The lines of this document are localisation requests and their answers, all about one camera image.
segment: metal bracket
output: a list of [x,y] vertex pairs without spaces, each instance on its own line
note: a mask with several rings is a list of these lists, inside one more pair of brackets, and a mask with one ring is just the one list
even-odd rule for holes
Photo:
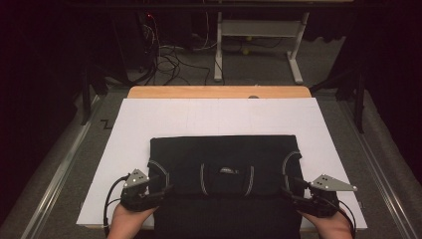
[[311,182],[310,187],[323,191],[357,191],[356,186],[347,184],[325,174]]
[[149,177],[146,176],[143,172],[139,169],[135,169],[130,177],[127,179],[126,183],[124,184],[123,188],[130,188],[141,185],[149,181]]

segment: human hand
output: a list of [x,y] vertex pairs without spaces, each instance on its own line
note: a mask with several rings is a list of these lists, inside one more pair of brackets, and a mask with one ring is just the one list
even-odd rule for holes
[[336,212],[327,218],[318,218],[303,212],[302,214],[315,227],[323,239],[351,239],[350,224],[341,213]]
[[141,212],[133,212],[120,203],[112,214],[111,228],[107,239],[133,238],[142,227],[143,222],[156,210],[151,208]]

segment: black cloth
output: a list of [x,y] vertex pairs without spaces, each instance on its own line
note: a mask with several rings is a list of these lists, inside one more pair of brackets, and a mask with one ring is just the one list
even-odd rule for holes
[[157,238],[300,238],[302,216],[283,198],[302,177],[294,135],[153,138],[150,192],[173,185],[155,211]]

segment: black wire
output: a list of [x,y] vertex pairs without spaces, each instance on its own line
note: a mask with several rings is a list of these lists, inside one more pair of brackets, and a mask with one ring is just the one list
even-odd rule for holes
[[114,190],[114,188],[121,182],[121,181],[126,181],[129,178],[128,176],[124,176],[119,178],[113,185],[112,187],[109,189],[108,195],[106,196],[106,200],[105,200],[105,211],[104,211],[104,215],[103,215],[103,227],[105,230],[105,237],[108,236],[109,233],[109,227],[108,227],[108,218],[106,217],[106,212],[109,206],[109,198],[111,197],[111,193]]
[[325,198],[319,197],[319,196],[317,197],[317,199],[320,199],[320,200],[328,203],[330,206],[332,206],[333,208],[335,208],[335,210],[337,210],[341,215],[344,216],[344,218],[347,220],[348,224],[350,225],[351,238],[354,238],[354,236],[356,234],[356,228],[355,228],[355,224],[353,224],[351,222],[350,217],[348,217],[348,215],[343,210],[341,210],[341,208],[339,208],[336,205],[332,204],[332,202],[330,202],[329,200],[326,200]]
[[164,86],[168,86],[168,84],[171,82],[171,81],[173,81],[174,79],[181,79],[181,80],[183,80],[188,86],[191,86],[190,85],[190,83],[186,80],[186,79],[184,79],[184,78],[182,78],[182,77],[180,77],[180,76],[175,76],[174,78],[171,78],[171,79],[169,79],[169,80],[167,80],[167,82],[165,82],[163,85]]
[[155,64],[152,63],[152,65],[148,68],[148,71],[141,77],[139,77],[138,79],[134,80],[133,82],[138,85],[138,83],[143,82],[143,81],[147,81],[148,79],[150,79],[157,71],[157,68],[155,67]]
[[354,230],[356,230],[356,219],[354,218],[353,212],[350,210],[350,208],[342,201],[338,200],[343,206],[345,206],[345,208],[347,208],[348,212],[350,212],[351,218],[353,219],[353,225],[354,225]]
[[211,69],[206,68],[206,67],[193,66],[193,65],[189,65],[189,64],[187,64],[187,63],[184,63],[184,62],[182,62],[182,60],[180,60],[180,59],[177,57],[177,53],[176,53],[176,52],[174,52],[174,57],[177,59],[177,61],[179,61],[179,63],[181,63],[182,65],[184,65],[184,66],[186,66],[186,67],[191,67],[191,68],[197,68],[197,69],[203,69],[203,70],[206,70],[206,71],[207,71],[207,75],[205,76],[205,79],[204,79],[204,86],[206,86],[206,85],[207,85],[207,80],[208,80],[208,76],[210,75]]
[[156,58],[156,56],[155,56],[155,58],[154,58],[154,64],[153,64],[153,66],[154,66],[154,68],[155,68],[155,72],[154,72],[154,74],[148,79],[148,80],[146,80],[146,82],[145,82],[145,84],[144,84],[144,86],[147,86],[148,85],[148,83],[152,80],[153,81],[153,84],[155,85],[155,75],[156,75],[156,72],[157,72],[157,69],[158,69],[158,64],[157,64],[157,58]]
[[173,68],[168,69],[168,70],[161,70],[161,69],[159,69],[159,68],[158,68],[158,71],[160,71],[160,72],[169,72],[169,71],[174,71],[174,69],[175,69],[175,68],[179,67],[179,65],[180,65],[180,63],[179,63],[179,62],[174,62],[174,61],[170,60],[168,57],[173,57],[173,56],[171,56],[171,55],[164,55],[164,56],[161,56],[161,58],[164,58],[164,59],[166,59],[167,61],[162,61],[162,62],[159,62],[159,63],[158,63],[158,66],[159,66],[159,65],[161,65],[161,64],[163,64],[163,63],[170,63],[171,65],[173,65]]
[[[178,77],[178,75],[180,73],[180,67],[179,67],[178,62],[174,63],[167,56],[164,56],[162,58],[167,59],[167,62],[170,63],[171,65],[173,65],[173,68],[171,69],[172,70],[171,78],[163,84],[164,86],[167,86],[170,82],[172,82],[174,79],[176,79]],[[160,70],[160,73],[170,75],[170,74],[166,73],[165,71],[161,71],[161,70]]]
[[108,206],[110,206],[112,203],[117,202],[117,201],[120,201],[120,198],[115,199],[115,200],[113,200],[113,201],[109,202],[109,203],[108,203]]
[[170,49],[171,51],[169,53],[167,53],[167,55],[171,55],[173,52],[176,51],[176,46],[173,44],[171,47],[168,45],[165,46],[161,46],[161,49]]

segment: small silver tag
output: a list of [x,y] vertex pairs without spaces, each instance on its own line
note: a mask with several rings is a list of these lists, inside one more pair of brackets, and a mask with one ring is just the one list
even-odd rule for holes
[[220,169],[221,173],[229,173],[229,174],[239,174],[239,170],[233,170],[230,167],[222,167]]

